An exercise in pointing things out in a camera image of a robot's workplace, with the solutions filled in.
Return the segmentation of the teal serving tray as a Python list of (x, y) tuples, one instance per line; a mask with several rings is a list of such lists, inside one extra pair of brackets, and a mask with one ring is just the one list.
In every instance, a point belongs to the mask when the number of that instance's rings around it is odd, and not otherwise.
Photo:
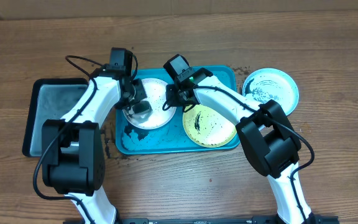
[[(204, 66), (227, 87), (236, 91), (235, 74), (225, 65)], [(164, 68), (138, 70), (137, 78), (157, 78), (168, 84), (173, 83)], [(207, 148), (194, 143), (185, 133), (183, 127), (182, 107), (176, 108), (173, 118), (164, 126), (157, 129), (139, 129), (124, 117), (123, 110), (116, 112), (116, 147), (126, 155), (136, 154), (164, 154), (179, 152), (198, 152), (210, 150), (234, 149), (240, 140), (234, 131), (234, 139), (220, 147)]]

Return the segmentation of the yellow speckled plate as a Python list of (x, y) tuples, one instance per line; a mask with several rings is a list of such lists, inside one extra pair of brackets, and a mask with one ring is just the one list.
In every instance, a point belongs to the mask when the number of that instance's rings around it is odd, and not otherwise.
[(182, 120), (186, 135), (199, 146), (221, 147), (236, 136), (234, 125), (207, 106), (196, 105), (183, 113)]

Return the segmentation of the light blue speckled plate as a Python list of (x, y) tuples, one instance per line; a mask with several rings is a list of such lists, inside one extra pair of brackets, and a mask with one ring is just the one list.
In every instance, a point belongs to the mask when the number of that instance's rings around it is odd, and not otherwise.
[(294, 79), (276, 68), (261, 68), (252, 72), (243, 84), (242, 95), (261, 103), (274, 100), (286, 115), (295, 110), (300, 99)]

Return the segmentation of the black water tray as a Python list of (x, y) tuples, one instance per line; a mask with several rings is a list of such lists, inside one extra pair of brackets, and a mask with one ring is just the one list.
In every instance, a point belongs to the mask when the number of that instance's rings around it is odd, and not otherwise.
[(32, 88), (22, 153), (41, 156), (42, 125), (48, 119), (60, 119), (80, 100), (88, 87), (84, 78), (42, 78)]

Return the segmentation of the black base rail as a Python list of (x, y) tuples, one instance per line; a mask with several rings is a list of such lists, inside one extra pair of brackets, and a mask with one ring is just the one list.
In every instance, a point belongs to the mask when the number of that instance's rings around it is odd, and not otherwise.
[[(190, 220), (190, 219), (167, 219), (167, 220), (149, 220), (147, 218), (126, 218), (115, 223), (123, 224), (279, 224), (284, 223), (278, 220), (277, 215), (261, 215), (254, 216), (252, 218), (242, 219), (229, 219), (229, 218), (218, 218), (210, 220)], [(85, 221), (79, 220), (68, 220), (63, 221), (63, 224), (82, 224)], [(339, 224), (338, 217), (327, 217), (321, 215), (313, 215), (308, 223), (312, 224)]]

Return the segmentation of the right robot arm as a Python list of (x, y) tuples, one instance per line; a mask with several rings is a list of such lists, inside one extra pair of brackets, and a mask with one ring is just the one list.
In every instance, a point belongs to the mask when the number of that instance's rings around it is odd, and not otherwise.
[(280, 223), (311, 223), (298, 177), (298, 151), (306, 140), (293, 130), (282, 107), (248, 100), (222, 84), (205, 68), (166, 68), (173, 80), (163, 109), (203, 105), (230, 121), (239, 136), (249, 164), (268, 178), (277, 203)]

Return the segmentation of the white speckled plate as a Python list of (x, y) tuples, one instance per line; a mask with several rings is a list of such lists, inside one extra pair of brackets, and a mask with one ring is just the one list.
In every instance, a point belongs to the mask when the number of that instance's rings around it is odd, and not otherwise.
[(132, 109), (130, 111), (123, 109), (125, 118), (137, 128), (140, 129), (156, 129), (167, 124), (175, 114), (176, 108), (170, 108), (164, 111), (163, 104), (166, 101), (166, 86), (167, 82), (157, 78), (141, 79), (145, 92), (146, 99), (151, 104), (152, 112), (145, 116), (133, 115)]

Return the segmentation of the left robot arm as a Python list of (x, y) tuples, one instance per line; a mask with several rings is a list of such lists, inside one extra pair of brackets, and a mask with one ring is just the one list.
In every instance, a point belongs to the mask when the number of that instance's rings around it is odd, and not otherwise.
[(42, 126), (42, 155), (33, 188), (47, 200), (70, 200), (84, 223), (116, 223), (117, 211), (102, 187), (105, 173), (100, 127), (111, 108), (145, 121), (152, 112), (131, 65), (105, 64), (89, 76), (79, 102)]

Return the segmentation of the green sponge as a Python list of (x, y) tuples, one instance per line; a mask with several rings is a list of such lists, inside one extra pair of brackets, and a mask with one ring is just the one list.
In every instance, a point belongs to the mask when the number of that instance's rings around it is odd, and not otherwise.
[(151, 104), (148, 101), (140, 101), (132, 106), (133, 115), (145, 116), (152, 112)]

